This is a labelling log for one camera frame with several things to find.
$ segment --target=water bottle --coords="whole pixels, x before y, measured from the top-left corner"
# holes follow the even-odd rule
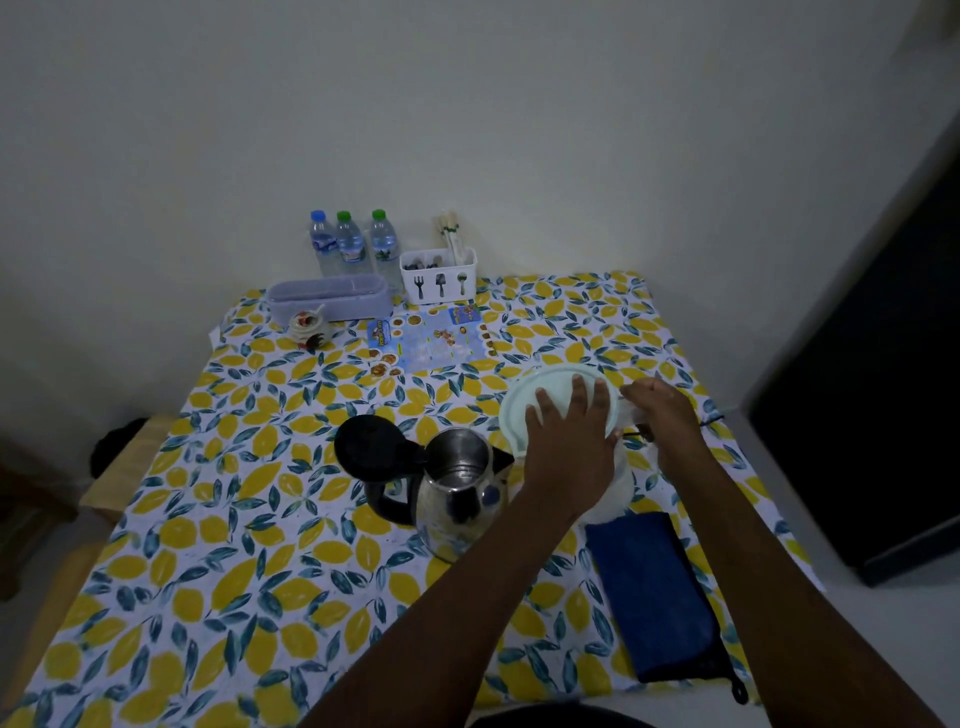
[[[350,219],[350,213],[346,210],[337,213],[337,247],[340,249],[345,274],[373,272],[370,259],[367,258],[363,233]]]
[[[390,292],[402,293],[403,276],[400,274],[400,244],[396,241],[394,226],[382,209],[373,211],[373,224],[370,227],[370,244],[373,247],[373,259],[376,272],[387,280]]]
[[[343,263],[340,260],[340,251],[337,249],[337,229],[326,219],[326,213],[315,209],[310,213],[310,242],[313,243],[313,252],[320,263],[322,276],[341,276]]]

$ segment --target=stainless steel kettle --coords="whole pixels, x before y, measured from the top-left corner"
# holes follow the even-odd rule
[[[413,525],[426,546],[453,563],[496,519],[507,500],[514,457],[466,427],[452,427],[426,446],[407,440],[389,420],[358,415],[340,425],[334,452],[364,481],[367,502],[387,521]],[[386,495],[398,483],[403,500]]]

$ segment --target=blue towel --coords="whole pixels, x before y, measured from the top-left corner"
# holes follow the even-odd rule
[[[747,702],[669,516],[588,525],[587,548],[640,682],[726,677],[736,701]]]

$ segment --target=forearm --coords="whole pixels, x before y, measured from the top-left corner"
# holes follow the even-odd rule
[[[524,489],[310,711],[324,725],[463,725],[496,641],[576,514]]]
[[[941,726],[804,576],[704,449],[669,477],[730,607],[774,726]]]

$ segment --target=kettle lid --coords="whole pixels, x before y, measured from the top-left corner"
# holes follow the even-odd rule
[[[333,451],[347,473],[368,483],[421,473],[426,461],[421,445],[377,415],[357,415],[340,425]]]

